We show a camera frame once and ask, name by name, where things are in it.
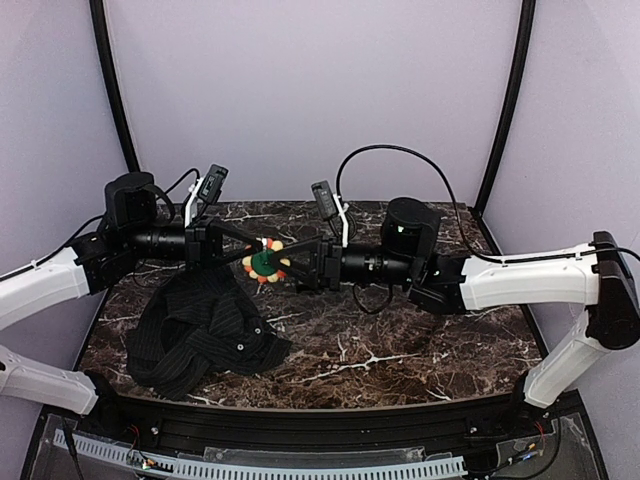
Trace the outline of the flower brooch green orange yellow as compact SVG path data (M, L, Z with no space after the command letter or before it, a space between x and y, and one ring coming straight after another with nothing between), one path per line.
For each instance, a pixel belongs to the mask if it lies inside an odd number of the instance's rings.
M252 255L247 255L241 260L244 271L251 279L256 280L260 284L282 281L286 277L286 273L271 265L271 257L275 252L284 248L283 242L267 238L264 246L264 250Z

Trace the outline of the black pinstriped shirt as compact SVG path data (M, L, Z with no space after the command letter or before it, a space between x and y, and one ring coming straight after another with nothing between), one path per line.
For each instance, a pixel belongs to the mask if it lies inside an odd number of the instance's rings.
M183 271L157 288L125 345L133 380L178 401L209 372L251 376L278 367L292 342L223 266Z

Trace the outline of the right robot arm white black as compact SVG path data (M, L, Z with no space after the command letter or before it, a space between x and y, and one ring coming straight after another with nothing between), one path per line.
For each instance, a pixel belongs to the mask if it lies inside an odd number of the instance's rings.
M407 197L386 210L378 246L319 237L288 247L274 241L276 270L319 290L340 284L398 285L411 303L433 314L462 314L503 305L575 303L576 323L514 389L516 403L542 411L606 354L639 340L633 275L606 231L587 244L529 255L444 255L435 251L441 216Z

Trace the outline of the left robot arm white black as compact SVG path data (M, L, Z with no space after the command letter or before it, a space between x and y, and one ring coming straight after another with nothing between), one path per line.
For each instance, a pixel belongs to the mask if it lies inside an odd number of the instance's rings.
M184 270L152 296L127 340L137 382L178 400L210 370L252 375L279 363L287 344L230 269L232 261L261 251L264 241L211 217L178 225L159 215L157 205L165 200L147 172L108 183L95 231L2 278L2 325L102 292L143 260L174 260Z

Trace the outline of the left black frame post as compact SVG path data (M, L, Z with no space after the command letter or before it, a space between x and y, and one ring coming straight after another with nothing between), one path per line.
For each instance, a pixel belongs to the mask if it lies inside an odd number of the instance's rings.
M130 173L141 172L142 166L134 145L116 72L105 2L89 0L88 5L103 84L125 166Z

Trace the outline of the black frame post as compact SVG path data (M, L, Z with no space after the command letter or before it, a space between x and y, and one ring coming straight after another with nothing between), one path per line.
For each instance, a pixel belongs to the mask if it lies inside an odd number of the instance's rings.
M125 166L130 173L141 172L142 166L134 145L116 72L105 2L89 0L88 5L103 84Z
M509 138L524 78L534 27L536 5L536 0L521 1L518 28L503 103L486 168L474 204L474 210L480 217L484 215L487 209Z

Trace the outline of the right black frame post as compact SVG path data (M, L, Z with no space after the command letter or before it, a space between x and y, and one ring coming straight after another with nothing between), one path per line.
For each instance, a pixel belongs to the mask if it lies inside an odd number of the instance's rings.
M487 209L509 138L524 78L534 27L536 5L536 0L521 1L518 28L503 103L486 168L474 204L474 210L480 217L484 215Z

